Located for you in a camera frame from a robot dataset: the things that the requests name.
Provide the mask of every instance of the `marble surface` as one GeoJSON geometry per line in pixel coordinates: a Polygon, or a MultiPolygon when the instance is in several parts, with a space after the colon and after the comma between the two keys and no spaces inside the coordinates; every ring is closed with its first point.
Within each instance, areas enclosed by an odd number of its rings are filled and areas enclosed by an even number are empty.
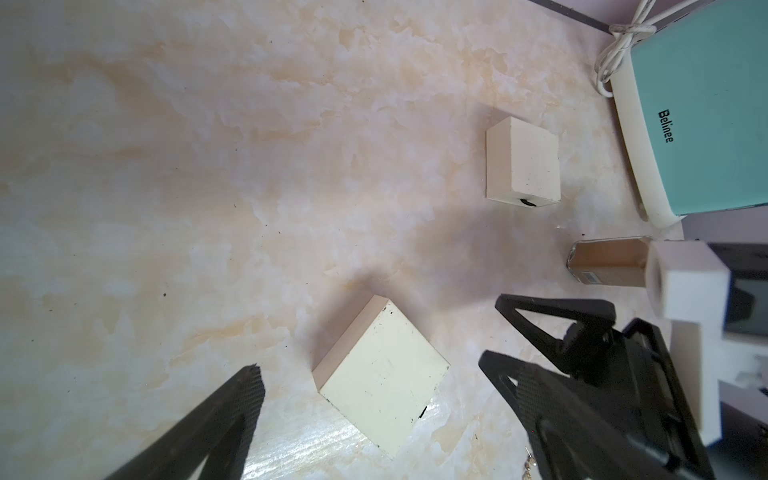
{"type": "Polygon", "coordinates": [[[526,0],[4,0],[0,38],[3,478],[102,478],[254,362],[245,478],[517,478],[477,361],[546,362],[495,297],[650,319],[569,247],[681,236],[642,221],[591,86],[610,37],[526,0]],[[509,114],[559,136],[560,204],[484,198],[509,114]],[[311,375],[372,293],[452,364],[393,460],[311,375]]]}

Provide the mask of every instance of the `belinee logo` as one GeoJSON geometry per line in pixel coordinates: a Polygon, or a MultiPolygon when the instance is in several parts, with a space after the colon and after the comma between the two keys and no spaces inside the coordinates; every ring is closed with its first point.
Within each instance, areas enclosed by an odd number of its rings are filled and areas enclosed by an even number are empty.
{"type": "Polygon", "coordinates": [[[661,130],[664,131],[664,141],[667,143],[674,141],[672,138],[672,120],[670,120],[670,111],[660,111],[659,118],[661,119],[661,130]]]}

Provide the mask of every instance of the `small cardboard box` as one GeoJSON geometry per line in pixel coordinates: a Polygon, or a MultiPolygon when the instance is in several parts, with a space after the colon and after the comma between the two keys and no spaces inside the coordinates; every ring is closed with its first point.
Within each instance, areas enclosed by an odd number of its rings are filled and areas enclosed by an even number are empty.
{"type": "Polygon", "coordinates": [[[568,270],[587,285],[645,286],[652,237],[582,240],[574,243],[568,270]]]}

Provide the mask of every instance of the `white cable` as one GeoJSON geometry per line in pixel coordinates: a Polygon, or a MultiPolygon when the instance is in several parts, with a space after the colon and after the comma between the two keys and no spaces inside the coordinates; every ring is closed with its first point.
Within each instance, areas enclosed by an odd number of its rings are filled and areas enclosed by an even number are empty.
{"type": "Polygon", "coordinates": [[[640,0],[640,3],[637,5],[637,10],[634,12],[631,24],[611,25],[608,28],[608,31],[610,31],[616,39],[608,46],[608,48],[600,53],[600,56],[594,63],[594,72],[598,74],[595,86],[600,94],[608,98],[614,96],[613,92],[605,89],[605,84],[610,81],[611,76],[616,69],[619,68],[619,65],[621,65],[621,59],[624,58],[624,54],[640,40],[648,38],[656,33],[656,26],[654,25],[656,22],[663,20],[673,13],[698,1],[699,0],[685,0],[646,21],[645,18],[654,7],[656,0],[640,0]]]}

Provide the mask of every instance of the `white wooden block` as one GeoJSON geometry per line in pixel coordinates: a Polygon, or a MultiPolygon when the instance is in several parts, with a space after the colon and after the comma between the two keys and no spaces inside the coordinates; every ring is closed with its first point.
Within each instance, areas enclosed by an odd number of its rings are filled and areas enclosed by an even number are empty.
{"type": "Polygon", "coordinates": [[[394,458],[449,364],[375,295],[312,372],[318,391],[394,458]]]}
{"type": "Polygon", "coordinates": [[[560,201],[557,135],[509,117],[485,132],[485,147],[487,198],[529,208],[560,201]]]}

